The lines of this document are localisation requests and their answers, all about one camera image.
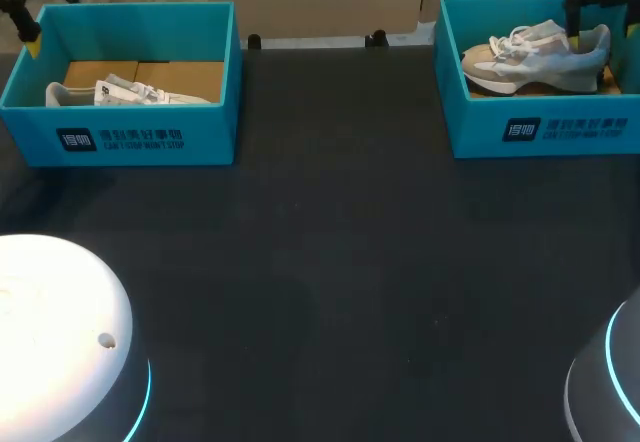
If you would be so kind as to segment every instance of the shoe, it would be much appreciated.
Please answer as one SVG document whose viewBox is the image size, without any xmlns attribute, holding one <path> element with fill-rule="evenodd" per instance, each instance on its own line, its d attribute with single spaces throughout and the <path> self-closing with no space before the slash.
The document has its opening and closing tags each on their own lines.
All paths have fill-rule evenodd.
<svg viewBox="0 0 640 442">
<path fill-rule="evenodd" d="M 52 82 L 45 91 L 45 105 L 47 107 L 209 103 L 200 97 L 156 90 L 150 85 L 129 82 L 113 74 L 109 75 L 105 81 L 97 81 L 95 88 L 72 89 Z"/>
<path fill-rule="evenodd" d="M 93 105 L 95 89 L 69 89 L 58 82 L 52 82 L 45 90 L 47 107 L 72 107 L 77 105 Z"/>
<path fill-rule="evenodd" d="M 95 105 L 164 105 L 164 104 L 209 104 L 210 102 L 200 97 L 174 94 L 164 90 L 154 89 L 150 85 L 140 82 L 129 82 L 116 75 L 109 75 L 107 80 L 99 80 L 96 83 Z"/>
<path fill-rule="evenodd" d="M 574 49 L 564 29 L 553 20 L 516 27 L 509 37 L 491 37 L 461 60 L 464 75 L 497 94 L 513 94 L 531 82 L 569 92 L 598 90 L 598 73 L 609 60 L 611 33 L 606 25 L 580 32 Z"/>
</svg>

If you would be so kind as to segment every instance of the open box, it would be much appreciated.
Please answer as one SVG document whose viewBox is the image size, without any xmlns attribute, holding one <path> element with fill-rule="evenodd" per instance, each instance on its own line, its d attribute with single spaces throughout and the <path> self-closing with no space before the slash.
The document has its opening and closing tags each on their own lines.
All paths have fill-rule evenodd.
<svg viewBox="0 0 640 442">
<path fill-rule="evenodd" d="M 441 0 L 435 72 L 456 157 L 640 153 L 640 31 L 625 37 L 625 6 L 581 12 L 582 30 L 611 30 L 609 66 L 621 94 L 472 97 L 460 54 L 517 26 L 564 26 L 562 2 Z"/>
<path fill-rule="evenodd" d="M 30 166 L 233 162 L 242 52 L 232 3 L 49 5 L 37 20 L 40 54 L 32 59 L 22 50 L 0 99 L 0 116 Z M 74 61 L 158 63 L 160 69 L 223 63 L 219 101 L 44 107 L 45 88 L 63 83 Z M 196 85 L 216 83 L 201 70 L 180 67 Z"/>
</svg>

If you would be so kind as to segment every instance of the shoelace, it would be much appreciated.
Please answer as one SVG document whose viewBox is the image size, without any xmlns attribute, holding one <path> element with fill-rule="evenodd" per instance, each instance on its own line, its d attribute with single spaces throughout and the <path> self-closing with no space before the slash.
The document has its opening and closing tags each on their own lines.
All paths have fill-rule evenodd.
<svg viewBox="0 0 640 442">
<path fill-rule="evenodd" d="M 493 52 L 493 58 L 505 58 L 507 55 L 512 55 L 516 52 L 526 52 L 535 54 L 540 49 L 536 49 L 531 46 L 531 42 L 525 40 L 519 32 L 527 30 L 530 27 L 528 25 L 521 25 L 511 31 L 509 37 L 497 37 L 491 36 L 489 38 L 489 46 Z"/>
<path fill-rule="evenodd" d="M 150 85 L 143 85 L 143 84 L 135 85 L 131 88 L 131 90 L 136 94 L 138 94 L 141 102 L 149 96 L 154 97 L 156 100 L 164 100 L 164 96 L 165 96 L 164 90 L 161 90 L 161 89 L 156 90 Z"/>
</svg>

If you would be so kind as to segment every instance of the glowing blue light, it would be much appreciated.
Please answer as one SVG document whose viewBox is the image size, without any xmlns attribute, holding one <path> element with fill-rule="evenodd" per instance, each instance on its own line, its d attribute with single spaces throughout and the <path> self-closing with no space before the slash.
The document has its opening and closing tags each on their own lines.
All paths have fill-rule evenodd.
<svg viewBox="0 0 640 442">
<path fill-rule="evenodd" d="M 640 425 L 640 415 L 638 415 L 638 412 L 636 412 L 636 410 L 633 408 L 633 406 L 631 405 L 631 402 L 629 402 L 629 399 L 627 398 L 624 391 L 622 390 L 622 386 L 620 385 L 620 382 L 618 382 L 618 377 L 616 376 L 616 372 L 613 370 L 613 361 L 611 360 L 611 330 L 613 329 L 613 323 L 616 320 L 616 316 L 618 315 L 618 312 L 620 312 L 620 309 L 624 304 L 625 302 L 623 302 L 622 305 L 618 307 L 618 310 L 615 311 L 615 313 L 611 317 L 611 320 L 609 321 L 609 325 L 607 326 L 607 334 L 604 339 L 605 355 L 607 357 L 607 368 L 609 369 L 611 382 L 613 382 L 613 386 L 615 387 L 616 392 L 618 393 L 618 397 L 620 397 L 622 404 L 624 405 L 625 409 L 627 409 L 627 412 L 629 412 L 631 417 L 633 417 L 633 420 L 635 420 L 636 423 Z"/>
<path fill-rule="evenodd" d="M 138 415 L 138 420 L 136 420 L 136 423 L 133 424 L 133 427 L 131 428 L 129 435 L 127 435 L 127 437 L 122 442 L 129 442 L 133 438 L 134 434 L 136 433 L 136 430 L 138 430 L 138 426 L 140 425 L 140 422 L 142 422 L 142 417 L 144 417 L 144 412 L 145 410 L 147 410 L 147 404 L 149 403 L 149 396 L 151 395 L 151 364 L 149 363 L 148 360 L 147 360 L 147 365 L 149 366 L 149 381 L 147 382 L 147 395 L 144 398 L 144 404 L 142 404 L 142 410 L 140 411 L 140 415 Z"/>
</svg>

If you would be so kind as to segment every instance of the black logo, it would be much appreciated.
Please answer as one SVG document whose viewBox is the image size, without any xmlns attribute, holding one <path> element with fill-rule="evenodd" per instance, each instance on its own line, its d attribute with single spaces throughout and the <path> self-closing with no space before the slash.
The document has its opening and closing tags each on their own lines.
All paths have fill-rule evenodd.
<svg viewBox="0 0 640 442">
<path fill-rule="evenodd" d="M 67 152 L 95 152 L 96 144 L 93 142 L 89 129 L 57 129 L 62 147 Z"/>
<path fill-rule="evenodd" d="M 502 136 L 503 142 L 531 142 L 536 138 L 540 118 L 509 119 Z"/>
</svg>

